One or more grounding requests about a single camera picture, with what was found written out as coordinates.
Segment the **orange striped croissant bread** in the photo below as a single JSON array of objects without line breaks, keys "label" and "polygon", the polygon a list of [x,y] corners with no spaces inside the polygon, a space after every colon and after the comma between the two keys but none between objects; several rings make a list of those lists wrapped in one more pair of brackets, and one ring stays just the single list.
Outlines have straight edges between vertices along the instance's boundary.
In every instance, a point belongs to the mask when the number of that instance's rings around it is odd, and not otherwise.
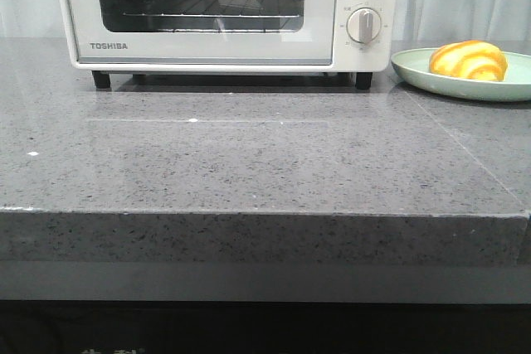
[{"label": "orange striped croissant bread", "polygon": [[486,41],[470,40],[446,44],[429,60],[429,71],[452,78],[503,81],[508,69],[504,53]]}]

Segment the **light green plate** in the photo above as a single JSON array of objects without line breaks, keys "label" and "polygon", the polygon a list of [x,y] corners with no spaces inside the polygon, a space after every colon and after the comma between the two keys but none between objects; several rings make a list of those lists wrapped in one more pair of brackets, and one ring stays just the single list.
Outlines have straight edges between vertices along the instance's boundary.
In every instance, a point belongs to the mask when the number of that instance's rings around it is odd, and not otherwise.
[{"label": "light green plate", "polygon": [[467,80],[429,71],[433,47],[399,51],[391,56],[397,75],[408,84],[433,94],[485,102],[530,100],[530,56],[507,52],[508,69],[502,81]]}]

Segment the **white Toshiba toaster oven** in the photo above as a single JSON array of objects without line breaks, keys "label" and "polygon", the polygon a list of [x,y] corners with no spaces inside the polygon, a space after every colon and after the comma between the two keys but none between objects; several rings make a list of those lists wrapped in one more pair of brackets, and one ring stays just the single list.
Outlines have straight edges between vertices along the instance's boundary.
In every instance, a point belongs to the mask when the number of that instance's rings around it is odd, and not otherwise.
[{"label": "white Toshiba toaster oven", "polygon": [[[80,63],[76,60],[73,30],[67,0],[60,0],[71,64],[91,72],[95,86],[110,87],[113,74],[132,75],[306,75],[311,73],[339,73],[347,76],[354,85],[366,90],[372,75],[384,70],[390,59],[392,24],[397,0],[335,0],[332,59],[326,65],[270,65],[270,64],[156,64],[156,63]],[[378,36],[368,44],[353,41],[347,32],[350,15],[359,8],[375,10],[382,27]]]}]

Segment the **glass oven door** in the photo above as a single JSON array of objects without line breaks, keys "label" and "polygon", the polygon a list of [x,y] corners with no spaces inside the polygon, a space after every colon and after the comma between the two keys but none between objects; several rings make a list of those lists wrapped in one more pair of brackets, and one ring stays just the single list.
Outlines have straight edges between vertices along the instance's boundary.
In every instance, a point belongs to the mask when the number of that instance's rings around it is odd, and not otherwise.
[{"label": "glass oven door", "polygon": [[80,63],[326,65],[332,59],[335,0],[304,0],[297,32],[124,32],[114,0],[67,0]]}]

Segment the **lower timer knob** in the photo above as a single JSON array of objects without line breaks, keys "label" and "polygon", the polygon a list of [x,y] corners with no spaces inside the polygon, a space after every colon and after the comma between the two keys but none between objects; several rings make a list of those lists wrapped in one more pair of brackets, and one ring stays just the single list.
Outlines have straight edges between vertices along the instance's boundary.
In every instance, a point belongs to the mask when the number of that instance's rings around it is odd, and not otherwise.
[{"label": "lower timer knob", "polygon": [[382,20],[379,14],[369,8],[359,8],[353,12],[347,21],[347,32],[349,37],[360,44],[368,44],[379,34],[382,27]]}]

